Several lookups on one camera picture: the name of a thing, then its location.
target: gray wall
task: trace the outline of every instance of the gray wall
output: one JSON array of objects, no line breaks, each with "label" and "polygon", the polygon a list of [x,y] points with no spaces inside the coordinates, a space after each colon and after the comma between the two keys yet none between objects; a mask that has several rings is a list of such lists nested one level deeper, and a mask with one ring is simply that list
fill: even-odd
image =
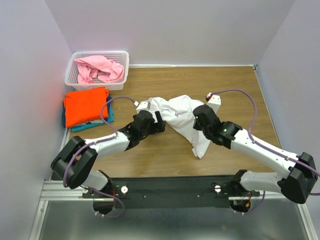
[{"label": "gray wall", "polygon": [[0,239],[25,240],[61,144],[71,52],[43,0],[0,6]]},{"label": "gray wall", "polygon": [[294,0],[45,0],[71,51],[131,64],[257,64]]},{"label": "gray wall", "polygon": [[[258,66],[281,146],[308,152],[320,170],[320,1],[297,0]],[[313,192],[320,192],[318,183]],[[320,197],[307,205],[320,236]]]}]

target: crumpled white fabric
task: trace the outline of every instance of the crumpled white fabric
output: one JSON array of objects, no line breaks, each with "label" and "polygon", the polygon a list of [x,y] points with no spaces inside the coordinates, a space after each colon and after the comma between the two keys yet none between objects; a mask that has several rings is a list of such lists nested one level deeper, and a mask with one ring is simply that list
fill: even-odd
[{"label": "crumpled white fabric", "polygon": [[201,131],[193,129],[195,117],[192,111],[204,103],[187,95],[169,101],[161,97],[151,97],[149,102],[150,110],[160,111],[162,119],[192,144],[193,154],[201,159],[208,149],[210,140],[206,139]]}]

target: laundry basket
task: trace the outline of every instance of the laundry basket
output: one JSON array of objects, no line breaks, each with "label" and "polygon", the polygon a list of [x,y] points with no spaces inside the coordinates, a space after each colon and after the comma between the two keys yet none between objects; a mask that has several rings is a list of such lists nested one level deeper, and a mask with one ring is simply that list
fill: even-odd
[{"label": "laundry basket", "polygon": [[[124,79],[121,82],[106,83],[100,81],[98,78],[93,78],[94,83],[81,84],[78,83],[78,67],[75,59],[89,57],[89,56],[104,56],[109,60],[113,60],[124,66]],[[129,71],[129,54],[126,51],[77,51],[72,54],[69,60],[68,67],[65,73],[64,83],[68,86],[74,87],[76,90],[89,90],[100,87],[105,87],[109,90],[122,90],[124,89],[125,82],[127,81]]]}]

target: pink towel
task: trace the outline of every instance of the pink towel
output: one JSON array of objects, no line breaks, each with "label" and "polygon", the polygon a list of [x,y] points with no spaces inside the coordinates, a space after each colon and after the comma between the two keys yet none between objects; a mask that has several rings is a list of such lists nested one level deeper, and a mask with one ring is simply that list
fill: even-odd
[{"label": "pink towel", "polygon": [[93,78],[105,83],[122,82],[125,68],[120,63],[108,60],[104,56],[87,56],[74,60],[78,67],[78,83],[94,83]]}]

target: wooden tabletop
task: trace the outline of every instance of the wooden tabletop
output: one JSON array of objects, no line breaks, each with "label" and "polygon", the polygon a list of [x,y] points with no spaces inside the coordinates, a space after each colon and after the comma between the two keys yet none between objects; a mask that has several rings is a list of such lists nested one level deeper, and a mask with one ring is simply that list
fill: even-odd
[{"label": "wooden tabletop", "polygon": [[[209,92],[239,88],[255,100],[258,115],[252,133],[270,144],[279,146],[269,113],[252,67],[175,67],[130,68],[127,82],[121,91],[111,96],[129,96],[136,101],[151,97],[169,100],[181,95],[205,103]],[[240,92],[221,93],[218,117],[247,129],[254,114],[252,103]],[[132,122],[137,114],[127,99],[112,102],[116,128]],[[94,139],[112,133],[104,125],[71,133],[83,139]],[[114,177],[164,177],[235,174],[240,169],[254,172],[273,172],[259,161],[235,150],[211,143],[202,159],[192,152],[192,145],[166,124],[165,132],[149,135],[133,149],[96,160],[94,169]]]}]

